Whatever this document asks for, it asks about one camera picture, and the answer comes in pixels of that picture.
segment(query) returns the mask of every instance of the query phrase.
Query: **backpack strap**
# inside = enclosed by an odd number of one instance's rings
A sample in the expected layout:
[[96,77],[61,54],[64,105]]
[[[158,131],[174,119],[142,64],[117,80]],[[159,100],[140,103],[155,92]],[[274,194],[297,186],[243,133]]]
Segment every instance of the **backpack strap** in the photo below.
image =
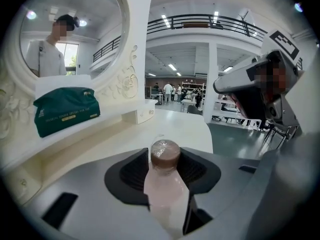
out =
[[39,42],[39,53],[38,53],[38,72],[39,72],[39,77],[40,77],[40,52],[43,52],[44,50],[44,41],[40,40]]

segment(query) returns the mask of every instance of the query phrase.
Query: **gray floor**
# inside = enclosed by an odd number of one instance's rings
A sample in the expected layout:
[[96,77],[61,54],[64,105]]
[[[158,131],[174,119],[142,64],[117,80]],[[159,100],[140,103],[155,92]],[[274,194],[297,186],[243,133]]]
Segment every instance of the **gray floor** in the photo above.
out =
[[[169,105],[156,105],[155,108],[180,112],[181,103],[171,101]],[[267,132],[251,130],[246,126],[246,121],[240,125],[235,124],[234,120],[232,124],[213,120],[207,125],[212,136],[213,152],[226,157],[259,160],[265,152],[276,149],[282,140],[276,134],[271,142],[271,136],[264,142]]]

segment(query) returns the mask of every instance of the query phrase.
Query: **window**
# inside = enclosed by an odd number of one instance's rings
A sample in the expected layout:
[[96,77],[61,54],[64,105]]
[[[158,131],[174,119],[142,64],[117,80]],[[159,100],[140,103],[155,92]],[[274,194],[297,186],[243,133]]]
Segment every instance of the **window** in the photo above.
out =
[[55,47],[63,54],[67,75],[75,75],[77,68],[78,44],[58,42]]

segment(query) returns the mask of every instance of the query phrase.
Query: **white shirt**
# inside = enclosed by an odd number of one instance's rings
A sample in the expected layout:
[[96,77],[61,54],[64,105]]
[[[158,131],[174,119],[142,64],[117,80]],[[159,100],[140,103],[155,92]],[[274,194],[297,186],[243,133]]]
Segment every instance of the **white shirt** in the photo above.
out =
[[40,51],[39,40],[30,43],[25,62],[32,70],[39,71],[40,68],[39,77],[41,78],[67,74],[64,55],[57,47],[45,40],[42,51]]
[[167,83],[163,89],[165,94],[171,94],[171,91],[173,90],[171,84],[169,83]]

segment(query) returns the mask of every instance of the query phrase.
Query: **white column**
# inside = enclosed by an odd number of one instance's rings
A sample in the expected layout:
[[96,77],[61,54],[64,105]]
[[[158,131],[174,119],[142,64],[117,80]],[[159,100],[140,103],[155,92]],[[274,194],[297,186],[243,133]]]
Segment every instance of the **white column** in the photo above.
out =
[[203,105],[204,121],[208,124],[212,118],[212,112],[215,106],[215,100],[218,98],[218,93],[214,90],[214,81],[218,78],[218,57],[217,57],[217,44],[214,42],[209,43],[209,70],[206,80],[206,91]]

